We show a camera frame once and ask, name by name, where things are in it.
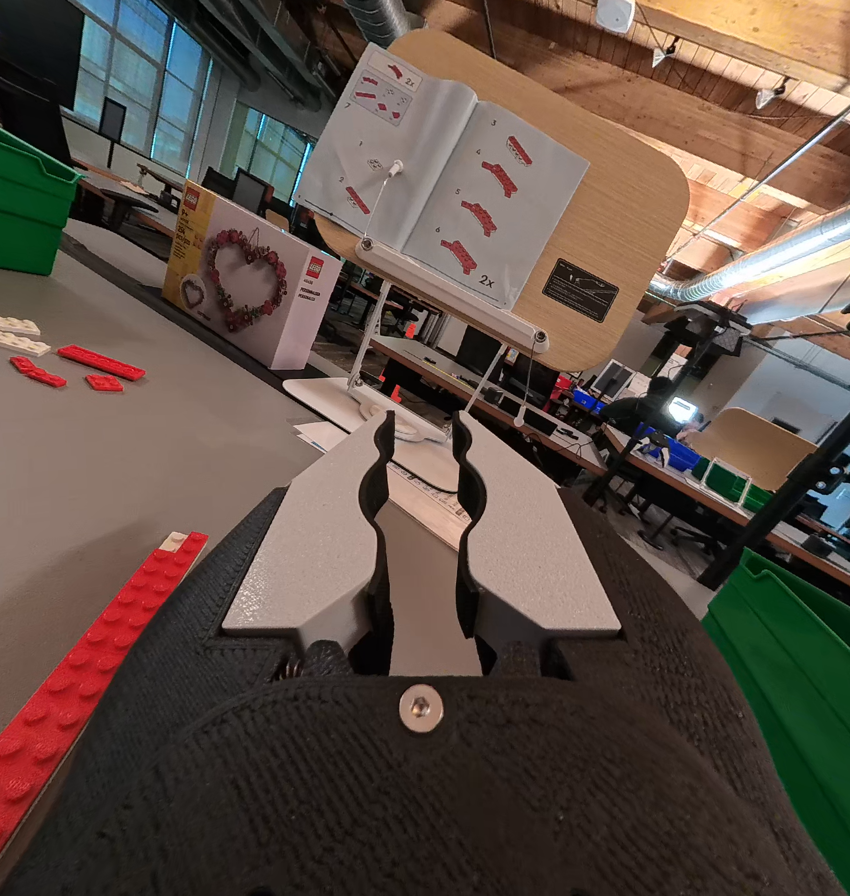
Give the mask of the silver ventilation duct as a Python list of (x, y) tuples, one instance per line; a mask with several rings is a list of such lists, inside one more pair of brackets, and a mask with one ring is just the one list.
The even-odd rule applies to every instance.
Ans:
[(685, 281), (671, 280), (657, 273), (646, 294), (675, 304), (700, 302), (847, 241), (850, 241), (850, 203), (742, 255), (713, 273)]

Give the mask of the white paper sheet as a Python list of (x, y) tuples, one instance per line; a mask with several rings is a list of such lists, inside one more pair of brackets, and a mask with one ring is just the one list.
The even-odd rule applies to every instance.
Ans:
[(328, 421), (317, 421), (294, 425), (296, 437), (326, 454), (347, 436), (341, 428)]

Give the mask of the office desk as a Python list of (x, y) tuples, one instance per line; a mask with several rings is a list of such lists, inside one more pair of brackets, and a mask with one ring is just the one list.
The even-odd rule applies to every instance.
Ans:
[[(381, 391), (388, 398), (397, 389), (444, 413), (472, 398), (479, 377), (441, 352), (414, 340), (373, 337), (370, 346), (387, 357)], [(593, 475), (607, 467), (591, 437), (492, 383), (486, 384), (474, 409), (499, 424), (526, 435)]]
[[(741, 507), (732, 505), (715, 493), (704, 490), (688, 474), (673, 471), (669, 467), (662, 467), (660, 462), (652, 458), (645, 458), (642, 454), (628, 454), (627, 460), (649, 478), (675, 489), (694, 503), (714, 510), (742, 527), (746, 526), (753, 518), (752, 514), (744, 511)], [(797, 556), (812, 566), (825, 570), (830, 575), (834, 575), (835, 568), (840, 568), (846, 576), (850, 577), (849, 561), (838, 554), (830, 554), (828, 557), (812, 554), (803, 547), (806, 538), (806, 535), (785, 522), (778, 523), (766, 536), (766, 539), (780, 551)]]

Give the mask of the lego instruction booklet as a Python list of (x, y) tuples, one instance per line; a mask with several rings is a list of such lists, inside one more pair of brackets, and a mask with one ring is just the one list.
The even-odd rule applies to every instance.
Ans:
[(369, 43), (294, 199), (508, 310), (589, 166), (471, 87)]

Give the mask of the green plastic bin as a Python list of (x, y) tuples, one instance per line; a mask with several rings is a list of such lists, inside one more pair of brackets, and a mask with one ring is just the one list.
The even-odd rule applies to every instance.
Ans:
[(796, 814), (850, 894), (850, 606), (745, 549), (702, 625)]
[(0, 127), (0, 269), (51, 274), (82, 175)]

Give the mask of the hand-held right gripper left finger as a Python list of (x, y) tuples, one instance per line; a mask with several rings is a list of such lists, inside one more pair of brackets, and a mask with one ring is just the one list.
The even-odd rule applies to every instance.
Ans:
[(276, 636), (305, 650), (352, 651), (368, 635), (393, 641), (386, 539), (395, 414), (377, 412), (288, 486), (223, 618), (224, 634)]

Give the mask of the lego set box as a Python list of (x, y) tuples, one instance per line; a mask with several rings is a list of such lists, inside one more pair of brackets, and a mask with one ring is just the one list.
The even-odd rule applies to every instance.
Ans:
[(186, 181), (162, 297), (273, 371), (311, 354), (341, 262)]

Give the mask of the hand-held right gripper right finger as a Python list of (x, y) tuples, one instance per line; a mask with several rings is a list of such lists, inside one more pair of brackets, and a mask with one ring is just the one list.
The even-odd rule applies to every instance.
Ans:
[(469, 517), (456, 581), (464, 636), (493, 651), (617, 637), (621, 622), (555, 483), (467, 411), (453, 416), (452, 449)]

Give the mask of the black metal frame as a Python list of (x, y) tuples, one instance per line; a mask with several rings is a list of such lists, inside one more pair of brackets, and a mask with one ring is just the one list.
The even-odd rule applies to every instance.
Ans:
[(702, 572), (698, 583), (710, 589), (720, 588), (737, 568), (744, 550), (754, 550), (763, 544), (773, 529), (792, 512), (808, 490), (822, 480), (823, 474), (849, 447), (850, 412), (818, 448), (789, 473), (784, 484), (755, 513), (743, 531)]

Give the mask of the red lego baseplate frame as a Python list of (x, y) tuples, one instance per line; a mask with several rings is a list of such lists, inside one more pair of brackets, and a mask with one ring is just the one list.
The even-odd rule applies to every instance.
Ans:
[(200, 532), (172, 532), (1, 732), (0, 857), (72, 753), (129, 650), (208, 540)]

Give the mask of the long red lego plate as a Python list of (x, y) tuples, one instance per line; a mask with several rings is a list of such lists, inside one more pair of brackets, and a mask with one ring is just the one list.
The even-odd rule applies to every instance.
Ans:
[(85, 365), (105, 375), (113, 375), (129, 382), (137, 382), (146, 375), (145, 370), (133, 364), (125, 363), (75, 344), (57, 349), (56, 354), (66, 360)]

